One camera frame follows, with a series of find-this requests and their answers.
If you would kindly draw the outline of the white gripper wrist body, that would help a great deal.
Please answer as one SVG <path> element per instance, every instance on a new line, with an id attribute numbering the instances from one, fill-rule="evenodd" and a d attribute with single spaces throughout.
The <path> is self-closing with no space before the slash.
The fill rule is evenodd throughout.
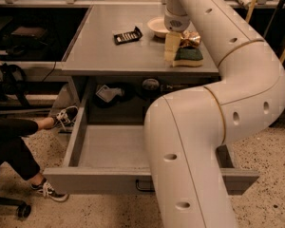
<path id="1" fill-rule="evenodd" d="M 183 32 L 189 27 L 190 19 L 187 15 L 175 15 L 166 9 L 164 11 L 164 25 L 169 31 Z"/>

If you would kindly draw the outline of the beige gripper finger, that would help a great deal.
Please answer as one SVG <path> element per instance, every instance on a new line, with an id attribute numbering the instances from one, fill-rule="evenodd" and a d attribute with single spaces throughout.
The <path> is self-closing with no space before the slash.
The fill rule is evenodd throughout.
<path id="1" fill-rule="evenodd" d="M 165 36 L 164 60 L 173 61 L 181 43 L 181 35 L 171 31 Z"/>

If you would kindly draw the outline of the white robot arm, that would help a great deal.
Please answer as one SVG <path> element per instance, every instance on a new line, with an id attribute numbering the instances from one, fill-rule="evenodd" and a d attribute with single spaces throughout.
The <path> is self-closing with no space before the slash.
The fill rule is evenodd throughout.
<path id="1" fill-rule="evenodd" d="M 164 228 L 238 228 L 219 169 L 219 146 L 272 124 L 285 108 L 285 69 L 224 0 L 168 0 L 186 13 L 220 75 L 149 106 L 146 149 Z"/>

